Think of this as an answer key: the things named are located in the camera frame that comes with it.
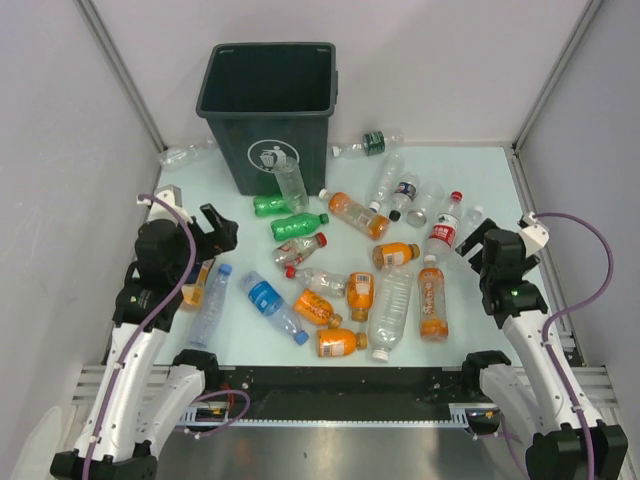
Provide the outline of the orange juice bottle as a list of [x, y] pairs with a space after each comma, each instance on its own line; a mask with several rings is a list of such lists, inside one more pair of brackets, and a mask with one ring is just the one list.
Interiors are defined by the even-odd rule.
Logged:
[[320, 358], [344, 357], [366, 350], [367, 335], [348, 329], [324, 329], [316, 332], [316, 353]]
[[420, 256], [417, 244], [393, 242], [377, 245], [372, 252], [374, 266], [381, 270], [385, 267], [396, 267], [407, 264]]
[[337, 329], [342, 323], [342, 316], [334, 311], [333, 306], [310, 289], [303, 290], [294, 302], [293, 308], [296, 313], [316, 326]]

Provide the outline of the orange juice bottle barcode up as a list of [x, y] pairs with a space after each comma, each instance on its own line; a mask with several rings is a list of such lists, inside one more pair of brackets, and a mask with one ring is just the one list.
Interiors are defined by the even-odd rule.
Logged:
[[354, 272], [347, 282], [347, 303], [351, 318], [366, 322], [374, 302], [374, 276], [370, 272]]

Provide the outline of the dark green plastic bin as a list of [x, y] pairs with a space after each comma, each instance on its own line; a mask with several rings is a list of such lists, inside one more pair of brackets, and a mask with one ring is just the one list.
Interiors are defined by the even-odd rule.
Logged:
[[325, 186], [329, 120], [338, 98], [336, 48], [327, 42], [226, 43], [211, 52], [196, 103], [240, 194], [279, 193], [281, 158], [306, 191]]

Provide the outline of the clear bottle blue cap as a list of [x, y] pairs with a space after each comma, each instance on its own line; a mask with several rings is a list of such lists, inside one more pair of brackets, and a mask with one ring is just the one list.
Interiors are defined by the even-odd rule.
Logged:
[[223, 263], [214, 277], [207, 280], [202, 305], [189, 331], [187, 343], [193, 348], [205, 349], [215, 327], [223, 316], [229, 278], [232, 266]]

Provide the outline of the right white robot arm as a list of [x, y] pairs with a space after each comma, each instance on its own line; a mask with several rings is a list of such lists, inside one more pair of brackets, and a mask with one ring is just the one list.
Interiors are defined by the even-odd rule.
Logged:
[[528, 479], [616, 479], [628, 438], [609, 425], [580, 386], [564, 355], [539, 288], [526, 274], [540, 263], [550, 234], [542, 215], [524, 214], [519, 231], [485, 219], [457, 248], [479, 276], [485, 313], [514, 348], [526, 377], [500, 351], [469, 354], [461, 388], [473, 401], [492, 401], [503, 438]]

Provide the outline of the yellow navy milk tea bottle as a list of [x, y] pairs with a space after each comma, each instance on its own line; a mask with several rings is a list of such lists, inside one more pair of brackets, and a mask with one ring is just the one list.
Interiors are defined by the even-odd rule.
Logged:
[[198, 310], [201, 307], [206, 283], [214, 264], [214, 259], [195, 263], [186, 283], [182, 286], [181, 309]]

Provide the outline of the pepsi label clear bottle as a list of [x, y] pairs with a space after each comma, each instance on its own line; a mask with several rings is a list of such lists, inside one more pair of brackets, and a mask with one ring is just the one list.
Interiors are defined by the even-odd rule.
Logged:
[[413, 204], [420, 187], [419, 177], [410, 172], [401, 175], [400, 180], [391, 196], [389, 219], [397, 222], [402, 214]]

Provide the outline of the orange jasmine tea bottle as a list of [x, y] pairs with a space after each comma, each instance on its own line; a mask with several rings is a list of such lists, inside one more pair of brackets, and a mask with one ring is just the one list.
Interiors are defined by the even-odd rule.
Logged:
[[446, 341], [449, 335], [445, 277], [435, 255], [424, 257], [424, 268], [418, 276], [420, 292], [419, 332], [423, 341]]

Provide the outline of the large clear bottle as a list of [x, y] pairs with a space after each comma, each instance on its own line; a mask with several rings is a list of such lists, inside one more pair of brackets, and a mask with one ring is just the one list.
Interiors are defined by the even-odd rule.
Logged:
[[403, 338], [413, 279], [407, 266], [384, 267], [381, 271], [367, 333], [374, 362], [387, 363]]

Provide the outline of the green bottle with cap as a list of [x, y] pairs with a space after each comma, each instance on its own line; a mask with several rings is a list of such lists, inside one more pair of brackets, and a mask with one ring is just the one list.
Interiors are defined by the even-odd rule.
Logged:
[[315, 232], [321, 226], [329, 223], [327, 214], [313, 214], [309, 212], [289, 216], [271, 222], [271, 232], [275, 240], [284, 241], [301, 237]]

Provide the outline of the orange juice bottle front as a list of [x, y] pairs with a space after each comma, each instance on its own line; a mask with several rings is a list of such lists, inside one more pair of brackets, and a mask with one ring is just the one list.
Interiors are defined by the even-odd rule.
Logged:
[[366, 350], [367, 335], [348, 329], [324, 329], [316, 332], [316, 353], [320, 358], [344, 357]]

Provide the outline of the red cap clear crushed bottle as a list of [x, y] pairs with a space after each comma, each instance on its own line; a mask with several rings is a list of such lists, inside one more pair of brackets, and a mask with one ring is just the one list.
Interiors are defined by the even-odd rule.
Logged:
[[341, 298], [346, 294], [347, 277], [317, 268], [287, 267], [285, 276], [322, 296]]

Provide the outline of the green label clear bottle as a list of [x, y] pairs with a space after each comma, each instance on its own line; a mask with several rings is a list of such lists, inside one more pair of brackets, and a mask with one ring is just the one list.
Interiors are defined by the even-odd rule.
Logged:
[[361, 158], [390, 153], [404, 144], [404, 134], [397, 129], [367, 131], [351, 144], [333, 144], [328, 153], [333, 158]]

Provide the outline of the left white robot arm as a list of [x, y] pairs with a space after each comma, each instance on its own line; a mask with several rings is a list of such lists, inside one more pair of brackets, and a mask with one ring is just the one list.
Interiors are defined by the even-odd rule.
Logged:
[[75, 445], [54, 455], [56, 479], [152, 479], [164, 443], [197, 398], [214, 397], [223, 384], [215, 354], [185, 348], [171, 364], [161, 391], [143, 402], [151, 371], [182, 301], [182, 287], [196, 263], [235, 249], [237, 223], [205, 204], [212, 229], [167, 200], [146, 195], [162, 217], [144, 223], [136, 259], [116, 298], [114, 328], [94, 406]]

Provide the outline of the blue label water bottle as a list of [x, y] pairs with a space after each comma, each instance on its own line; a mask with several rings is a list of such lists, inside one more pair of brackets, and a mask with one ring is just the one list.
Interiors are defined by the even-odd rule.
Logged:
[[299, 346], [309, 340], [298, 314], [264, 277], [256, 271], [250, 271], [241, 278], [240, 288], [276, 330], [286, 334]]

